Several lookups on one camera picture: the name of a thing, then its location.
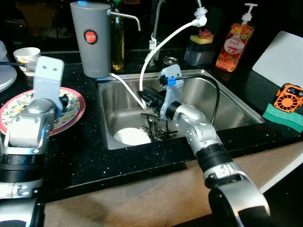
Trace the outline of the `steel cutlery piece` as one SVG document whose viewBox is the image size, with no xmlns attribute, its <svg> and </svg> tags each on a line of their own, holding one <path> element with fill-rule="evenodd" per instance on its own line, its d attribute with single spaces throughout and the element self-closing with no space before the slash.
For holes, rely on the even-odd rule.
<svg viewBox="0 0 303 227">
<path fill-rule="evenodd" d="M 147 116 L 147 123 L 149 124 L 149 134 L 153 142 L 161 141 L 161 134 L 158 132 L 158 119 L 154 116 Z"/>
<path fill-rule="evenodd" d="M 177 133 L 177 130 L 169 129 L 169 122 L 165 120 L 161 120 L 156 127 L 156 138 L 158 140 L 174 138 Z"/>
</svg>

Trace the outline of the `white bowl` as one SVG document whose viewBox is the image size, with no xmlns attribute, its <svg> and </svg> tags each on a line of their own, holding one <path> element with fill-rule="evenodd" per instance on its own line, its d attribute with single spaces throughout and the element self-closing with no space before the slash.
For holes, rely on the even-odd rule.
<svg viewBox="0 0 303 227">
<path fill-rule="evenodd" d="M 113 134 L 113 138 L 119 142 L 130 145 L 142 145 L 152 142 L 149 135 L 139 128 L 123 128 Z"/>
</svg>

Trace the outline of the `round metal counter cap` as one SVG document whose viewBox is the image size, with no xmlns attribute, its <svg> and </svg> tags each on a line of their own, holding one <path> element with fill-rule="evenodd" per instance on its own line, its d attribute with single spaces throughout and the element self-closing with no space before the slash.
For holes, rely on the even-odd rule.
<svg viewBox="0 0 303 227">
<path fill-rule="evenodd" d="M 180 62 L 180 60 L 178 58 L 174 58 L 174 57 L 171 57 L 171 56 L 165 56 L 163 59 L 162 59 L 162 62 L 167 65 L 167 66 L 172 66 L 172 65 L 176 65 Z"/>
</svg>

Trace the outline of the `olive oil bottle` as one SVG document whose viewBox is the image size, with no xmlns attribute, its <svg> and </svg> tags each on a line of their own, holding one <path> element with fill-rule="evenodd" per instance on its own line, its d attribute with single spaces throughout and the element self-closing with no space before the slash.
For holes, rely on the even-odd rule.
<svg viewBox="0 0 303 227">
<path fill-rule="evenodd" d="M 123 19 L 121 17 L 112 16 L 112 68 L 121 70 L 124 67 L 124 31 Z"/>
</svg>

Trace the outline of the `grey water filter canister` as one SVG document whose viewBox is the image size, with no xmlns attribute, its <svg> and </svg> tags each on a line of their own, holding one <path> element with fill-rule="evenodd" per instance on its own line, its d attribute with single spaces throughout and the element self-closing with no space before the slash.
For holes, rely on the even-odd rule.
<svg viewBox="0 0 303 227">
<path fill-rule="evenodd" d="M 110 76 L 110 5 L 79 0 L 70 3 L 70 10 L 85 75 Z"/>
</svg>

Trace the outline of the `white printed cup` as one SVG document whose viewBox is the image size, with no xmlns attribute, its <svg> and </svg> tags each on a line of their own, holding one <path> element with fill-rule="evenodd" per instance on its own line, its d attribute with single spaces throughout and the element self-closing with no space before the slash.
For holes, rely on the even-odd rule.
<svg viewBox="0 0 303 227">
<path fill-rule="evenodd" d="M 13 52 L 13 56 L 15 57 L 18 63 L 36 63 L 37 59 L 41 55 L 41 50 L 36 47 L 20 48 Z M 26 66 L 19 66 L 19 68 L 26 76 L 34 76 L 33 70 L 35 69 L 35 66 L 33 66 L 32 69 L 28 69 L 28 67 Z"/>
</svg>

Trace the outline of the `dark sponge holder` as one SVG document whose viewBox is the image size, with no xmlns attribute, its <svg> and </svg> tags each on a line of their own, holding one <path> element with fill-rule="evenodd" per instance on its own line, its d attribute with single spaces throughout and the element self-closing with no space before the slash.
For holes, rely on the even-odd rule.
<svg viewBox="0 0 303 227">
<path fill-rule="evenodd" d="M 186 48 L 184 61 L 192 66 L 211 63 L 215 55 L 214 43 L 195 45 L 189 40 Z"/>
</svg>

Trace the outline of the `white stacked food covers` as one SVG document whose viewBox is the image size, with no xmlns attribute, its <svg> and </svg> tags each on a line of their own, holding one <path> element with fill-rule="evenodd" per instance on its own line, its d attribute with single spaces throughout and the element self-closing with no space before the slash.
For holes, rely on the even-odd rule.
<svg viewBox="0 0 303 227">
<path fill-rule="evenodd" d="M 0 62 L 9 62 L 5 44 L 0 41 Z M 9 88 L 17 79 L 17 71 L 13 66 L 0 65 L 0 92 Z"/>
</svg>

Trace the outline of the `chrome gooseneck faucet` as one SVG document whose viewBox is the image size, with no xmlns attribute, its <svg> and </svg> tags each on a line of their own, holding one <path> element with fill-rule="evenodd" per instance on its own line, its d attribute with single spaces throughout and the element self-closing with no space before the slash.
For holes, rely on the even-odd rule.
<svg viewBox="0 0 303 227">
<path fill-rule="evenodd" d="M 153 25 L 153 32 L 151 33 L 150 40 L 149 40 L 149 50 L 150 53 L 153 52 L 155 48 L 158 47 L 158 40 L 157 40 L 157 30 L 158 30 L 158 24 L 160 19 L 160 9 L 162 4 L 165 2 L 165 0 L 158 0 L 158 4 L 156 6 L 155 10 L 155 17 L 154 17 L 154 25 Z M 206 9 L 202 3 L 202 0 L 195 0 L 197 4 L 197 9 L 194 13 L 194 16 L 196 19 L 202 22 L 202 24 L 198 24 L 197 27 L 204 27 L 207 23 L 206 13 L 208 13 L 208 9 Z"/>
</svg>

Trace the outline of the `stainless steel sink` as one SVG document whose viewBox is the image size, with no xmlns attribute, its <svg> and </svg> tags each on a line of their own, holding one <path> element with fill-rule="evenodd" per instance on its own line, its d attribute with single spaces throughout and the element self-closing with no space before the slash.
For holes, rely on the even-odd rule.
<svg viewBox="0 0 303 227">
<path fill-rule="evenodd" d="M 191 78 L 184 80 L 181 102 L 195 106 L 210 119 L 214 112 L 216 87 L 199 78 L 199 75 L 210 76 L 211 74 L 206 70 L 183 70 L 182 73 Z M 153 110 L 143 110 L 125 86 L 112 76 L 97 79 L 97 86 L 107 147 L 110 150 L 126 148 L 128 145 L 115 139 L 114 135 L 123 128 L 148 127 L 150 121 L 146 114 L 153 114 Z M 216 131 L 264 122 L 258 113 L 249 108 L 224 85 L 219 85 L 219 90 L 221 97 L 218 114 L 214 120 Z"/>
</svg>

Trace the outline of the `green sponge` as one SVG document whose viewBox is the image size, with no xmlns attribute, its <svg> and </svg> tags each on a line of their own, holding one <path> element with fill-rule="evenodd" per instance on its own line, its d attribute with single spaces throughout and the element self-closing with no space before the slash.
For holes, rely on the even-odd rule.
<svg viewBox="0 0 303 227">
<path fill-rule="evenodd" d="M 263 117 L 271 122 L 297 130 L 297 132 L 303 132 L 303 116 L 298 113 L 287 113 L 268 104 Z"/>
</svg>

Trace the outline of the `thin chrome filter tap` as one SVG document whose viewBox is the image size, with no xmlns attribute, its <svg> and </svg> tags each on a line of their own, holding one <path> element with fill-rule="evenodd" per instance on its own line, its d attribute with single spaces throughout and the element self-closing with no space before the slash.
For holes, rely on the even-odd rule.
<svg viewBox="0 0 303 227">
<path fill-rule="evenodd" d="M 139 22 L 139 18 L 138 17 L 134 17 L 133 15 L 128 15 L 128 14 L 123 14 L 123 13 L 118 13 L 118 12 L 114 12 L 114 11 L 109 11 L 109 14 L 115 17 L 125 17 L 125 18 L 130 18 L 130 19 L 134 19 L 137 23 L 138 26 L 138 31 L 141 31 L 141 24 Z"/>
</svg>

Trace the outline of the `white cutting board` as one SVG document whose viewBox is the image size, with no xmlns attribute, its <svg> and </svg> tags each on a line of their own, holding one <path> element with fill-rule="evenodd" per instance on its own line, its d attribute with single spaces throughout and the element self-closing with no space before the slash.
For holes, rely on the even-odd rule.
<svg viewBox="0 0 303 227">
<path fill-rule="evenodd" d="M 279 87 L 303 86 L 303 37 L 284 31 L 277 33 L 252 70 Z"/>
</svg>

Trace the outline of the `peach soap pump bottle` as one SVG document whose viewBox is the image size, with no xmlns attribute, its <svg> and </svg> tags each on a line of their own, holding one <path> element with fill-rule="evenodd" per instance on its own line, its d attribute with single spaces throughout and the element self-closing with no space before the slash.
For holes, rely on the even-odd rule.
<svg viewBox="0 0 303 227">
<path fill-rule="evenodd" d="M 255 26 L 251 24 L 252 9 L 258 5 L 255 3 L 245 3 L 245 6 L 249 7 L 248 11 L 242 15 L 240 22 L 234 22 L 231 25 L 227 33 L 227 37 L 215 63 L 217 69 L 230 73 L 236 69 L 255 30 Z"/>
</svg>

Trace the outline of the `wide beige cabinet door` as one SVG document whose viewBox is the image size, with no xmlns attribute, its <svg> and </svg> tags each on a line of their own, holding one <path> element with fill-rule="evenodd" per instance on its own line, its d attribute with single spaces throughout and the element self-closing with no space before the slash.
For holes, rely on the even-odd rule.
<svg viewBox="0 0 303 227">
<path fill-rule="evenodd" d="M 208 191 L 192 166 L 48 203 L 44 227 L 170 227 L 210 214 Z"/>
</svg>

